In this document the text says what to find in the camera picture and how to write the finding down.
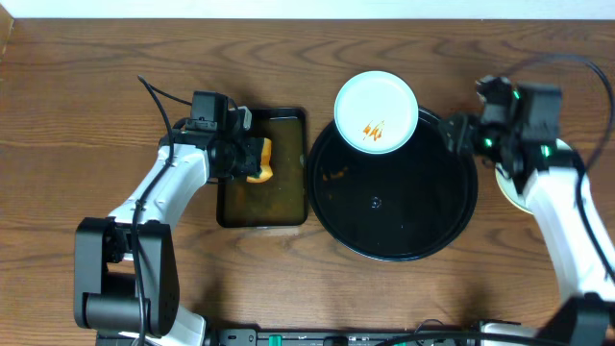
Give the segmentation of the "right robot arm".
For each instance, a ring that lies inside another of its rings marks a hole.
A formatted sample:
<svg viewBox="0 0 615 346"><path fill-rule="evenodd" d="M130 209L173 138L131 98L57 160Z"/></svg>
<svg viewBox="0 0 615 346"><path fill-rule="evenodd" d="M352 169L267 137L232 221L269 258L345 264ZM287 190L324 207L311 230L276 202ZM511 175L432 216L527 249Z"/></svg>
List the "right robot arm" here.
<svg viewBox="0 0 615 346"><path fill-rule="evenodd" d="M560 137L557 86L477 82L479 115L459 112L439 131L459 156L481 156L501 168L534 217L557 278L562 306L533 336L482 332L498 343L601 345L614 324L614 245L593 202L587 164Z"/></svg>

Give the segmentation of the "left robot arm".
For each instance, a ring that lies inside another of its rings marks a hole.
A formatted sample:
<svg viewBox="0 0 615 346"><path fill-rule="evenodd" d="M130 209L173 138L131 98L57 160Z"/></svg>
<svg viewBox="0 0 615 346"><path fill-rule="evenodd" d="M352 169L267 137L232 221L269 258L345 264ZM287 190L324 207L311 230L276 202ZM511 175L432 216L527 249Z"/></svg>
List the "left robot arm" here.
<svg viewBox="0 0 615 346"><path fill-rule="evenodd" d="M228 97L197 95L169 127L155 164L119 207L76 229L76 324L124 345L202 345L205 317L180 303L172 233L195 192L264 171L271 142L249 136L253 116Z"/></svg>

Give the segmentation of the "light blue plate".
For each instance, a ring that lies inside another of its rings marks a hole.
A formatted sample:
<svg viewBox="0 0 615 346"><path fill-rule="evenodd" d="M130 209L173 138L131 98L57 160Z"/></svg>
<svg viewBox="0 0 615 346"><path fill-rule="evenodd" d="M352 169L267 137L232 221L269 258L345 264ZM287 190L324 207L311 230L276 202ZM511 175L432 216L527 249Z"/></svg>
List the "light blue plate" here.
<svg viewBox="0 0 615 346"><path fill-rule="evenodd" d="M419 120L417 99L400 77L366 71L338 91L333 119L336 130L354 149L369 155L391 153L413 136Z"/></svg>
<svg viewBox="0 0 615 346"><path fill-rule="evenodd" d="M496 164L496 180L515 207L536 219L566 218L575 209L578 154L561 139L520 142L512 162Z"/></svg>

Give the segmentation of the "yellow green scrub sponge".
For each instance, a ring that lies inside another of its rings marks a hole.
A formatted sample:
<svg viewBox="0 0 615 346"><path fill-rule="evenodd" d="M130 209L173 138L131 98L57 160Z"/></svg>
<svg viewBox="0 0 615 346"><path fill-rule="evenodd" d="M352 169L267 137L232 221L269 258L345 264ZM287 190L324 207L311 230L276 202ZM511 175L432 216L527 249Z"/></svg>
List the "yellow green scrub sponge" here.
<svg viewBox="0 0 615 346"><path fill-rule="evenodd" d="M246 178L246 181L251 184L264 183L273 177L273 170L270 166L272 141L266 137L261 138L260 141L261 149L258 162L258 171Z"/></svg>

